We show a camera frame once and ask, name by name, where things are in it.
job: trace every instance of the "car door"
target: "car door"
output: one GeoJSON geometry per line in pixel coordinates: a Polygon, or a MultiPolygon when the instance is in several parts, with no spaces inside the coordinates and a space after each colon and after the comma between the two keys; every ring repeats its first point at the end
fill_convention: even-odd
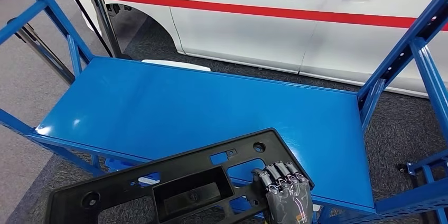
{"type": "Polygon", "coordinates": [[[186,54],[297,73],[316,26],[297,14],[325,0],[176,2],[171,12],[186,54]]]}
{"type": "MultiPolygon", "coordinates": [[[[406,32],[406,26],[420,15],[430,1],[328,0],[323,10],[334,13],[334,18],[345,23],[334,21],[317,24],[301,73],[349,83],[364,83],[406,32]]],[[[432,55],[445,80],[448,79],[448,57],[443,43],[448,41],[447,34],[440,32],[430,44],[432,55]]],[[[426,92],[414,61],[390,86],[397,88],[398,92],[404,90],[412,95],[426,92]]]]}

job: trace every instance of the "blue shelf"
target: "blue shelf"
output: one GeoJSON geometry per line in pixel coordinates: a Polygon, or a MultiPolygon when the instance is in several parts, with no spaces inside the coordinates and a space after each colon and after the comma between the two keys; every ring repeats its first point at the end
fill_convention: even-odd
{"type": "MultiPolygon", "coordinates": [[[[269,127],[313,179],[314,200],[374,207],[355,92],[97,57],[36,133],[154,160],[269,127]]],[[[231,176],[251,181],[251,168],[231,176]]]]}

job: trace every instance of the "cart wheel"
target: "cart wheel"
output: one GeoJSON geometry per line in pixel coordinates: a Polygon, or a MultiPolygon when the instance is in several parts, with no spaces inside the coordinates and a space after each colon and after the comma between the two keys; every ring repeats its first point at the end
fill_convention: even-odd
{"type": "Polygon", "coordinates": [[[409,169],[405,163],[398,163],[395,167],[399,170],[400,173],[409,174],[409,169]]]}

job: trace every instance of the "red stripe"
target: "red stripe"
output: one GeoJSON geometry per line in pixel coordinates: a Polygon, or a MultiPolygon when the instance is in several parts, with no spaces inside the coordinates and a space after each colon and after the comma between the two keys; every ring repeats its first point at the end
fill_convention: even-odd
{"type": "MultiPolygon", "coordinates": [[[[209,10],[228,13],[251,14],[262,16],[274,16],[282,18],[293,18],[301,20],[338,22],[384,27],[404,27],[409,28],[415,21],[413,17],[382,16],[368,14],[348,14],[322,11],[295,10],[286,8],[273,8],[262,6],[232,5],[205,1],[191,0],[119,0],[137,2],[159,6],[172,6],[181,8],[191,8],[199,10],[209,10]]],[[[448,24],[442,28],[448,31],[448,24]]]]}

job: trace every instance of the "black cable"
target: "black cable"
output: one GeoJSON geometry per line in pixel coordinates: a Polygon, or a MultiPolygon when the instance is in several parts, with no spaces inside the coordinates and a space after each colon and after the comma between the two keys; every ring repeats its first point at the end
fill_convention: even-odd
{"type": "Polygon", "coordinates": [[[74,0],[74,1],[76,2],[76,4],[78,4],[79,9],[81,9],[82,14],[86,17],[86,19],[89,22],[90,26],[92,26],[92,29],[94,30],[95,34],[97,35],[99,41],[104,46],[104,49],[106,49],[107,54],[109,54],[109,56],[112,58],[113,56],[112,56],[112,53],[110,52],[109,47],[107,46],[107,44],[104,41],[104,39],[102,38],[102,36],[99,34],[97,28],[94,25],[94,22],[92,21],[90,16],[87,14],[86,9],[84,9],[83,5],[81,4],[81,2],[79,0],[74,0]]]}

